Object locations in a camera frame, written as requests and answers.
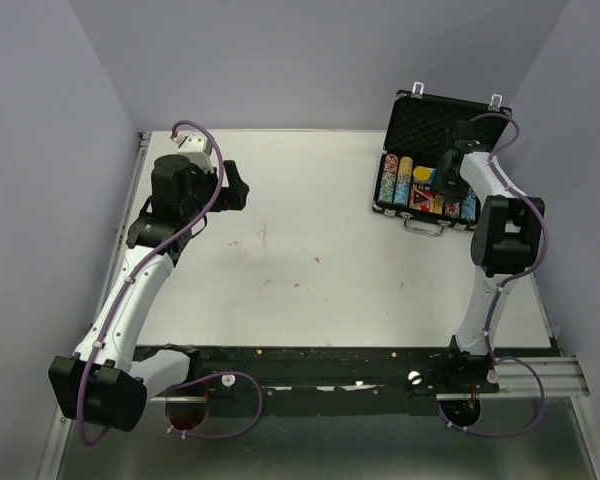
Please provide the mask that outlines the blue playing card deck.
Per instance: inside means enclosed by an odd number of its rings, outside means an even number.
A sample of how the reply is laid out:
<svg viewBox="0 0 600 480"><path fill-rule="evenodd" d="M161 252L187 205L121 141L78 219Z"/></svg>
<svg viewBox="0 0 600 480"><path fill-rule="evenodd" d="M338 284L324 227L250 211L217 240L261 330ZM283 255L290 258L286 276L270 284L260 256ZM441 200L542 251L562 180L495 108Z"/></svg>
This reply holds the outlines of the blue playing card deck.
<svg viewBox="0 0 600 480"><path fill-rule="evenodd" d="M436 174L435 168L429 168L425 166L416 166L413 169L412 177L413 181L418 184L430 185Z"/></svg>

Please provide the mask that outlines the red playing card deck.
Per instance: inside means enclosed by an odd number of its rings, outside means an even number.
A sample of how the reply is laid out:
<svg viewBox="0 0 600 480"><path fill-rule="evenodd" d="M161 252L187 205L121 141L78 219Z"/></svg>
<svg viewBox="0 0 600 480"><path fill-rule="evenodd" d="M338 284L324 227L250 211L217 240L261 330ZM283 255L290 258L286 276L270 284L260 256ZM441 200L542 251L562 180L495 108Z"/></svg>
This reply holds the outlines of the red playing card deck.
<svg viewBox="0 0 600 480"><path fill-rule="evenodd" d="M433 195L435 196L434 203L432 204L431 210L428 213L442 214L444 210L445 199L441 195Z"/></svg>

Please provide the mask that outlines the black poker chip case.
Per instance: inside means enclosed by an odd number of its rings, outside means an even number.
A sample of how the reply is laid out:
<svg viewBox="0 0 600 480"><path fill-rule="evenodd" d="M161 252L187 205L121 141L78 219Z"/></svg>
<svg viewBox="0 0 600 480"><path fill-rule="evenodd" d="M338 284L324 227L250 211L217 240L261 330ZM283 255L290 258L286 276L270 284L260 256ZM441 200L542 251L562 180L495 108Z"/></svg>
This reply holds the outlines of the black poker chip case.
<svg viewBox="0 0 600 480"><path fill-rule="evenodd" d="M435 168L440 157L449 149L451 129L459 121L488 113L512 115L512 110L501 105L501 97L494 95L489 103L478 103L461 99L426 94L424 85L416 82L410 90L396 93L393 108L386 130L380 157L375 191L372 199L372 210L385 216L401 218L416 233L437 236L445 228L461 231L473 230L476 226L480 204L477 203L475 222L454 219L442 214L417 211L408 207L400 207L378 202L381 172L384 157L396 155L399 160L403 156L413 159L416 166Z"/></svg>

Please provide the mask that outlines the blue poker chip stack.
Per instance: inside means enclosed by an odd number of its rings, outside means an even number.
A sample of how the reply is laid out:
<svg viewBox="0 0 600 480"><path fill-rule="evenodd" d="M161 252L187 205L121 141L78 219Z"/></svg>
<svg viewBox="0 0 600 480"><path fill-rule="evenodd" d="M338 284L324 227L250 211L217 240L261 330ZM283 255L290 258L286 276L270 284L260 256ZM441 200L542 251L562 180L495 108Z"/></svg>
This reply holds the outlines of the blue poker chip stack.
<svg viewBox="0 0 600 480"><path fill-rule="evenodd" d="M393 195L393 204L400 207L409 206L410 182L404 179L396 181Z"/></svg>

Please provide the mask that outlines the yellow round button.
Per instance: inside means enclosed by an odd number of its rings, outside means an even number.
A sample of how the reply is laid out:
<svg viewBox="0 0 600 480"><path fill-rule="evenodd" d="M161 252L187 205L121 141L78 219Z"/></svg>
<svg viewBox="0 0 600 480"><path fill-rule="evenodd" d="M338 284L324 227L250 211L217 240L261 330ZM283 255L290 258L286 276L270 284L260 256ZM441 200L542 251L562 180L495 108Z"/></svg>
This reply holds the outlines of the yellow round button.
<svg viewBox="0 0 600 480"><path fill-rule="evenodd" d="M423 166L418 166L416 168L413 169L413 178L421 183L427 183L431 180L433 173L435 172L434 169L430 169L428 167L423 167Z"/></svg>

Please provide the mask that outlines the triangular all-in marker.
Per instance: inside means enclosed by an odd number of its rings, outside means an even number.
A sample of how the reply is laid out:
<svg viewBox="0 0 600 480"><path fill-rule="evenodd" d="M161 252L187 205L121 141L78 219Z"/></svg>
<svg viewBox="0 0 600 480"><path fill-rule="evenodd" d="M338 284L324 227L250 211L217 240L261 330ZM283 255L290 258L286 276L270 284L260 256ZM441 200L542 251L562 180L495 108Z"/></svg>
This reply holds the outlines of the triangular all-in marker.
<svg viewBox="0 0 600 480"><path fill-rule="evenodd" d="M426 185L413 185L411 188L410 207L420 211L431 210L435 196Z"/></svg>

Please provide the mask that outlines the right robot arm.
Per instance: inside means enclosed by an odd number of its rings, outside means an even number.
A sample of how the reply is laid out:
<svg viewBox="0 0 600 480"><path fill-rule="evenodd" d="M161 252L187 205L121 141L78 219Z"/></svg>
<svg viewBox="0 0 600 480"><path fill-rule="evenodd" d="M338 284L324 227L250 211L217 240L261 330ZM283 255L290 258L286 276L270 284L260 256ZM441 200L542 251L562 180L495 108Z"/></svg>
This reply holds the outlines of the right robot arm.
<svg viewBox="0 0 600 480"><path fill-rule="evenodd" d="M476 369L495 362L495 332L506 300L517 281L540 266L548 247L544 201L516 187L495 150L475 136L474 124L486 117L460 120L449 130L432 184L435 192L454 202L472 193L480 203L470 244L475 282L439 370L442 384L454 392L474 383Z"/></svg>

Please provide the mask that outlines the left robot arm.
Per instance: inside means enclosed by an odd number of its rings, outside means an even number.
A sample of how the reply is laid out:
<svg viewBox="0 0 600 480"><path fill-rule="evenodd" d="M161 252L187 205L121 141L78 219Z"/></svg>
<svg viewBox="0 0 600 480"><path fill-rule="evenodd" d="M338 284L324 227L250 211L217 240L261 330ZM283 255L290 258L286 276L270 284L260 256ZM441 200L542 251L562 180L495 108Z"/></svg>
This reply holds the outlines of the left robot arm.
<svg viewBox="0 0 600 480"><path fill-rule="evenodd" d="M55 357L49 380L64 417L124 432L139 422L147 402L174 388L194 393L202 380L194 347L167 345L143 360L134 357L153 302L173 272L194 225L211 212L241 211L248 185L232 160L206 171L180 154L159 157L151 194L131 224L120 272L96 320L68 356Z"/></svg>

